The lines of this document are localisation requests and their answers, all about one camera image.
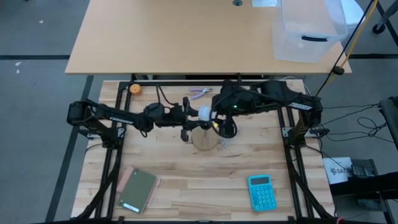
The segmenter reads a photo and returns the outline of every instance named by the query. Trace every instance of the wooden table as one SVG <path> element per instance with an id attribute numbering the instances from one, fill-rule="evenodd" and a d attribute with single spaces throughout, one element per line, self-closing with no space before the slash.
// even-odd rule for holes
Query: wooden table
<path id="1" fill-rule="evenodd" d="M 304 92 L 301 80 L 288 80 L 289 88 Z M 105 81 L 99 97 L 100 103 L 114 106 L 119 82 Z M 164 86 L 162 89 L 171 102 L 182 102 L 188 86 Z M 211 105 L 211 97 L 219 92 L 214 86 L 192 107 Z M 154 86 L 144 86 L 141 96 L 133 96 L 130 111 L 140 112 L 156 102 Z M 298 114 L 294 111 L 295 120 Z M 159 190 L 150 207 L 137 215 L 115 205 L 114 219 L 125 216 L 127 220 L 286 220 L 294 215 L 292 193 L 285 160 L 284 147 L 276 111 L 236 117 L 239 133 L 226 148 L 203 152 L 191 143 L 180 140 L 180 128 L 154 128 L 148 138 L 127 126 L 124 140 L 121 172 L 129 166 L 155 174 L 161 179 Z M 89 141 L 89 146 L 100 143 Z M 315 139 L 307 144 L 318 148 Z M 98 190 L 106 150 L 100 146 L 86 153 L 72 216 L 77 216 L 90 203 Z M 323 168 L 321 155 L 302 149 L 308 186 L 318 201 L 333 214 L 334 204 Z M 254 213 L 251 209 L 246 179 L 249 175 L 270 174 L 276 193 L 278 208 Z M 301 207 L 306 215 L 304 199 Z M 105 196 L 103 214 L 106 213 L 109 195 Z"/>
<path id="2" fill-rule="evenodd" d="M 232 2 L 91 0 L 66 73 L 324 74 L 342 51 L 337 43 L 318 63 L 276 60 L 277 9 Z"/>

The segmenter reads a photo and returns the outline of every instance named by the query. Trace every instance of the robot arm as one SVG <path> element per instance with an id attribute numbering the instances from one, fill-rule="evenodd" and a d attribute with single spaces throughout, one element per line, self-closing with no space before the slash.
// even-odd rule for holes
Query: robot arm
<path id="1" fill-rule="evenodd" d="M 213 127 L 220 136 L 232 138 L 236 135 L 234 116 L 263 113 L 284 106 L 300 111 L 298 128 L 291 130 L 290 135 L 293 139 L 303 139 L 309 128 L 320 123 L 322 106 L 319 97 L 292 91 L 286 82 L 281 81 L 256 83 L 246 89 L 230 80 L 223 82 L 220 93 L 212 99 L 211 114 L 215 112 L 216 116 L 211 121 L 190 121 L 188 117 L 198 116 L 198 111 L 191 108 L 188 98 L 184 97 L 183 104 L 173 104 L 168 113 L 165 113 L 165 107 L 160 102 L 146 106 L 141 113 L 130 113 L 91 100 L 76 101 L 69 106 L 67 122 L 73 126 L 84 126 L 90 132 L 101 136 L 104 147 L 117 147 L 117 144 L 112 143 L 118 138 L 117 130 L 106 127 L 100 120 L 107 119 L 132 125 L 144 137 L 154 126 L 181 126 L 181 138 L 188 141 L 187 131 L 201 126 L 203 129 Z M 214 127 L 213 122 L 218 124 L 218 129 Z"/>

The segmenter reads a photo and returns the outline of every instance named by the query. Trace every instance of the bin handle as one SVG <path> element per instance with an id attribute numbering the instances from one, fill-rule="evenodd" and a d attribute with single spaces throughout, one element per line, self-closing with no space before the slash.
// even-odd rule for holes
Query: bin handle
<path id="1" fill-rule="evenodd" d="M 307 37 L 307 36 L 301 36 L 302 40 L 307 40 L 307 41 L 313 41 L 313 42 L 326 42 L 328 41 L 327 38 L 319 38 L 319 37 Z"/>

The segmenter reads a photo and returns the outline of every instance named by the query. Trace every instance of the calculator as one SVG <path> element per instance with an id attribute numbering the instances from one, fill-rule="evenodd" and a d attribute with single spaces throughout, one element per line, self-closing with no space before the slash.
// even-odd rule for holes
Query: calculator
<path id="1" fill-rule="evenodd" d="M 251 206 L 255 212 L 273 210 L 277 207 L 270 175 L 248 177 L 248 187 Z"/>

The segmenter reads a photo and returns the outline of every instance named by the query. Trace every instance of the notebook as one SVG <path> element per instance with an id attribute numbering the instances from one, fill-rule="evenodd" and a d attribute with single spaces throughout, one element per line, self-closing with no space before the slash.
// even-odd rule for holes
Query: notebook
<path id="1" fill-rule="evenodd" d="M 156 183 L 156 176 L 134 168 L 121 191 L 119 206 L 141 214 Z"/>

